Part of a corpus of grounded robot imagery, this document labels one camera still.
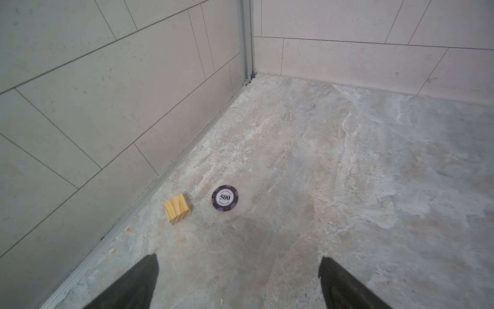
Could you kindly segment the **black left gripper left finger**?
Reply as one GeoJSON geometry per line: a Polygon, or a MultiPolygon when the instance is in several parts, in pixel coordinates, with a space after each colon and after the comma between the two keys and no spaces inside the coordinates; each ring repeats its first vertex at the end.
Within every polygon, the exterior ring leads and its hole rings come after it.
{"type": "Polygon", "coordinates": [[[150,308],[159,274],[156,254],[143,257],[103,293],[88,303],[90,308],[150,308]]]}

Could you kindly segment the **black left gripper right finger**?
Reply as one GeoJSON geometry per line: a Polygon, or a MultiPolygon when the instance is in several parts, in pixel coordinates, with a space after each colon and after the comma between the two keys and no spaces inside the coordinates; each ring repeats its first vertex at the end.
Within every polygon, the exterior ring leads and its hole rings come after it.
{"type": "Polygon", "coordinates": [[[322,258],[318,277],[327,308],[392,308],[331,257],[322,258]]]}

